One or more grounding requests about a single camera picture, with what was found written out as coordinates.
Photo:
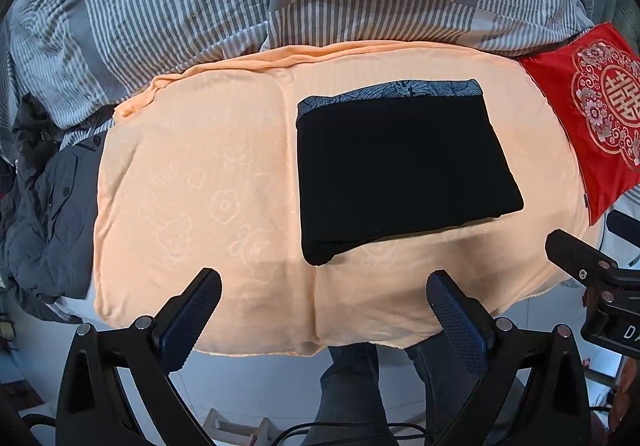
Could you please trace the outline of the black pants with patterned waistband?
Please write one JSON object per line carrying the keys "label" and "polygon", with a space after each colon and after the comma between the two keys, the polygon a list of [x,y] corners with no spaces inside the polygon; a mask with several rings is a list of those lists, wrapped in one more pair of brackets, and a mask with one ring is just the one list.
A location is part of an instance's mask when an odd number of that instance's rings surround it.
{"label": "black pants with patterned waistband", "polygon": [[311,265],[524,207],[474,79],[310,95],[297,105],[296,131],[302,252]]}

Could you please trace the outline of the white wooden shelf unit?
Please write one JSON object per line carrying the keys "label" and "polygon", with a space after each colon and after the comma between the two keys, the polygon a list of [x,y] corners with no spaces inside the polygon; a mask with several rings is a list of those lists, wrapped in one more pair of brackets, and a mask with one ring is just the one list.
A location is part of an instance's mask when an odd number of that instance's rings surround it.
{"label": "white wooden shelf unit", "polygon": [[206,414],[203,429],[216,445],[268,446],[278,435],[276,427],[266,417],[234,422],[215,408],[210,408]]}

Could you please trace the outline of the person leg in dark trousers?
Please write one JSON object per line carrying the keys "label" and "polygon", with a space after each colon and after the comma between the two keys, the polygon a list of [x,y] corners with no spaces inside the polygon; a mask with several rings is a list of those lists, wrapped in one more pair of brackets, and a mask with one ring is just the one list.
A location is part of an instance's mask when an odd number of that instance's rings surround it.
{"label": "person leg in dark trousers", "polygon": [[378,351],[357,343],[329,348],[321,400],[303,445],[397,445],[378,387]]}

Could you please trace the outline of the dark grey buttoned jacket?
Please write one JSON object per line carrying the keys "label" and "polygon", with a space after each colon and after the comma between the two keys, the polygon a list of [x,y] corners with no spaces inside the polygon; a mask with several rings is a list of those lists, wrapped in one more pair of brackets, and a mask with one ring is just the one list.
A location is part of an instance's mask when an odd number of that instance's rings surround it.
{"label": "dark grey buttoned jacket", "polygon": [[29,94],[12,135],[17,163],[12,189],[1,200],[2,281],[23,305],[85,298],[106,134],[63,148],[62,132]]}

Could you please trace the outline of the peach orange blanket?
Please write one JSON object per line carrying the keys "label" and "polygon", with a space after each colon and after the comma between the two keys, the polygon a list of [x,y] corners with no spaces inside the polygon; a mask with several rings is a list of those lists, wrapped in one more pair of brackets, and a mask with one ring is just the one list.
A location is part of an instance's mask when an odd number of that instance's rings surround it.
{"label": "peach orange blanket", "polygon": [[[520,212],[384,240],[307,264],[300,250],[297,104],[400,79],[474,79],[524,198]],[[424,286],[446,270],[492,314],[564,279],[544,241],[590,245],[578,162],[517,62],[435,42],[285,47],[154,78],[116,108],[98,179],[94,308],[124,327],[204,267],[224,284],[198,351],[309,356],[330,345],[408,348],[437,333]]]}

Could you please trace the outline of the red embroidered cushion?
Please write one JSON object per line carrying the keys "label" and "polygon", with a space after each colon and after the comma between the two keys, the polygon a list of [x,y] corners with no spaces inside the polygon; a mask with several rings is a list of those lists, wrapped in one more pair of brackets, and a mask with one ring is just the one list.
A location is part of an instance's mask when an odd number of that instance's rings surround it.
{"label": "red embroidered cushion", "polygon": [[518,62],[551,106],[582,173],[596,223],[639,184],[639,58],[610,23]]}

